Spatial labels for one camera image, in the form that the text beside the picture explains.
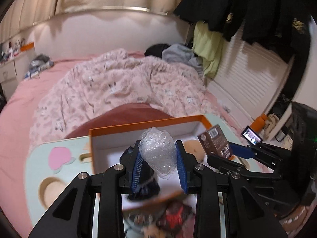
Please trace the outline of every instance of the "cardboard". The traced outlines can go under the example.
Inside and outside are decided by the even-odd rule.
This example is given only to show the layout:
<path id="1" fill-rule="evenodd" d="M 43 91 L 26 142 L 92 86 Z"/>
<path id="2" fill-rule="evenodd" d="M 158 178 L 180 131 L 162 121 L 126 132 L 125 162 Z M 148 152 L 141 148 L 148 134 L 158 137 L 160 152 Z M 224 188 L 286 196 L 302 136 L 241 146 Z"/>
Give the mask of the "cardboard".
<path id="1" fill-rule="evenodd" d="M 198 135 L 198 139 L 207 155 L 214 154 L 227 159 L 233 155 L 229 142 L 218 124 Z"/>

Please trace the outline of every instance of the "round cutout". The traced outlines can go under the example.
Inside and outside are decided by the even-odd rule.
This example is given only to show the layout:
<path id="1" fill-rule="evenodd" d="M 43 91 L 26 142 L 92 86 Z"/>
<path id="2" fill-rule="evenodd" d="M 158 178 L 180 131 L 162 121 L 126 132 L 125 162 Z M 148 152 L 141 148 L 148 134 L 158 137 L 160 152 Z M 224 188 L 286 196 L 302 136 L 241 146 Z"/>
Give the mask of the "round cutout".
<path id="1" fill-rule="evenodd" d="M 39 186 L 39 200 L 45 209 L 48 209 L 57 197 L 66 188 L 66 184 L 57 177 L 45 178 Z"/>

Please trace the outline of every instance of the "phone screen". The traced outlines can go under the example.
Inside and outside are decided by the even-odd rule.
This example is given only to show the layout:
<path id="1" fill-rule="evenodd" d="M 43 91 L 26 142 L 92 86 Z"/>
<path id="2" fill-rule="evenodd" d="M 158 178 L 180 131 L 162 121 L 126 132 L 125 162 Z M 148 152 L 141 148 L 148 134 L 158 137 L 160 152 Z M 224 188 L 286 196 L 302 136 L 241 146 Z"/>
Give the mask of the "phone screen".
<path id="1" fill-rule="evenodd" d="M 253 145 L 262 142 L 262 139 L 249 126 L 242 132 L 242 136 Z"/>

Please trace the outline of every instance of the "bed headboard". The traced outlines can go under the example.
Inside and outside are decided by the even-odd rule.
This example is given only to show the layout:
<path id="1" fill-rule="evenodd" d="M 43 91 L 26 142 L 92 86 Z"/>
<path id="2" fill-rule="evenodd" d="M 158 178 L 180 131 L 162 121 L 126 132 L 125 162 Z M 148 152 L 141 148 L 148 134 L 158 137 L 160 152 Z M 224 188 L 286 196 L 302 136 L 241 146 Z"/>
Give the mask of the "bed headboard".
<path id="1" fill-rule="evenodd" d="M 184 43 L 189 25 L 174 16 L 128 10 L 57 15 L 12 38 L 34 42 L 35 52 L 52 58 L 97 55 L 117 48 L 145 51 L 156 43 Z"/>

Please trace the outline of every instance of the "pink heart shape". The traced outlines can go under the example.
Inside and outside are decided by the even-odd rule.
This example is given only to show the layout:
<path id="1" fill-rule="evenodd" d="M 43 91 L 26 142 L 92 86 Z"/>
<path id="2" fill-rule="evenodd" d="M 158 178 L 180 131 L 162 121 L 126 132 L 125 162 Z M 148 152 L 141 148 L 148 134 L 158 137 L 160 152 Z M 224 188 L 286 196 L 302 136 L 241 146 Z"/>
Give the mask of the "pink heart shape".
<path id="1" fill-rule="evenodd" d="M 63 164 L 70 164 L 74 160 L 69 148 L 55 147 L 49 155 L 49 167 L 56 173 L 60 171 Z"/>

